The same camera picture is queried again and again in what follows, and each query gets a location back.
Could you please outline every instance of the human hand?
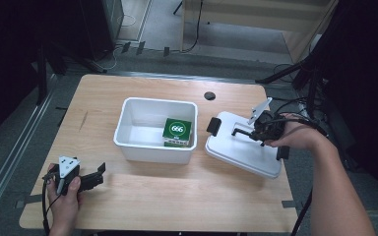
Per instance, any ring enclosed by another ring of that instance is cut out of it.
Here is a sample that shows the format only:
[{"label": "human hand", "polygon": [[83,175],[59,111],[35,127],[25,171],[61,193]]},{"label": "human hand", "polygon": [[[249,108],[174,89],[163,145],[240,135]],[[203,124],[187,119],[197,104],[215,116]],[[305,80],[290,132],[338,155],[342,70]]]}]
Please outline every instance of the human hand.
[{"label": "human hand", "polygon": [[[54,164],[50,164],[48,169],[51,169]],[[47,183],[47,197],[51,206],[53,214],[53,225],[50,230],[50,235],[71,235],[76,225],[78,217],[79,206],[83,201],[82,195],[78,195],[81,186],[81,178],[75,177],[69,184],[69,190],[66,196],[57,196],[57,186],[53,179]]]},{"label": "human hand", "polygon": [[[299,119],[300,116],[295,114],[282,114],[286,119]],[[265,145],[270,147],[288,146],[298,149],[312,150],[320,141],[327,140],[316,129],[294,121],[286,122],[284,133],[280,139],[267,140]]]}]

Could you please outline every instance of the green box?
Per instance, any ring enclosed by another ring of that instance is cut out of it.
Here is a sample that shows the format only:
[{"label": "green box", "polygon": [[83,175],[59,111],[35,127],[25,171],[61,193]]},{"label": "green box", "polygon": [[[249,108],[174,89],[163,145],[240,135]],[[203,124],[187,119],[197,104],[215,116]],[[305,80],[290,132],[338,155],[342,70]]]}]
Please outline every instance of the green box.
[{"label": "green box", "polygon": [[167,118],[163,130],[165,147],[185,148],[189,146],[192,122]]}]

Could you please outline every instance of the white lid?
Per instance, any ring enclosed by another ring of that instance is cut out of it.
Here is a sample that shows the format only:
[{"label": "white lid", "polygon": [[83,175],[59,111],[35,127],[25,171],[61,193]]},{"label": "white lid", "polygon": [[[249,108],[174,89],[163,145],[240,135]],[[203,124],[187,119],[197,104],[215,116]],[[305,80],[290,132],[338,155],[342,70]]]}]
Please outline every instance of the white lid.
[{"label": "white lid", "polygon": [[226,111],[217,118],[221,119],[220,129],[216,137],[208,137],[207,154],[267,178],[274,179],[280,175],[282,163],[276,160],[276,147],[261,147],[260,141],[253,141],[239,133],[232,135],[234,128],[253,131],[254,126],[248,125],[248,119]]}]

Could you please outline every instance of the human arm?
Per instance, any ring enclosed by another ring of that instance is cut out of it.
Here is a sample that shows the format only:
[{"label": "human arm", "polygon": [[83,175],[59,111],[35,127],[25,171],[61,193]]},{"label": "human arm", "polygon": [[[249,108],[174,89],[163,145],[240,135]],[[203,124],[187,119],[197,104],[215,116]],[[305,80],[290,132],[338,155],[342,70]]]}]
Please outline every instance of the human arm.
[{"label": "human arm", "polygon": [[81,196],[78,195],[78,190],[81,186],[81,178],[75,177],[69,184],[69,189],[66,196],[57,196],[54,180],[50,179],[47,183],[47,197],[51,206],[53,215],[53,224],[50,230],[50,236],[64,236],[71,235],[78,216],[79,205],[81,203]]},{"label": "human arm", "polygon": [[314,157],[312,235],[375,235],[370,219],[340,161],[337,148],[318,131],[287,122],[284,135],[266,141],[271,147],[308,149]]}]

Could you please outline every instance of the wooden desk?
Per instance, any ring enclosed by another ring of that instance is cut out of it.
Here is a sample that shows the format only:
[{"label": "wooden desk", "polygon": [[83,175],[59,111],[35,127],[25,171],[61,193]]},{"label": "wooden desk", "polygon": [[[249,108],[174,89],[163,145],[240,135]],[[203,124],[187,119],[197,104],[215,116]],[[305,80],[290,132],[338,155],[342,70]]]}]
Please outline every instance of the wooden desk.
[{"label": "wooden desk", "polygon": [[[206,91],[217,98],[208,101]],[[187,165],[125,160],[113,135],[127,97],[193,101],[198,105],[198,145]],[[81,174],[106,162],[104,183],[84,192],[77,228],[170,231],[287,232],[297,219],[283,208],[292,195],[284,167],[266,179],[205,153],[209,121],[221,111],[248,117],[266,99],[257,85],[204,81],[84,76],[41,169],[41,177],[59,155],[77,156]],[[41,228],[41,203],[25,207],[20,225]]]},{"label": "wooden desk", "polygon": [[[338,0],[205,0],[201,21],[282,30],[293,62],[307,52],[316,34],[323,33]],[[184,0],[185,22],[196,24],[201,0]]]}]

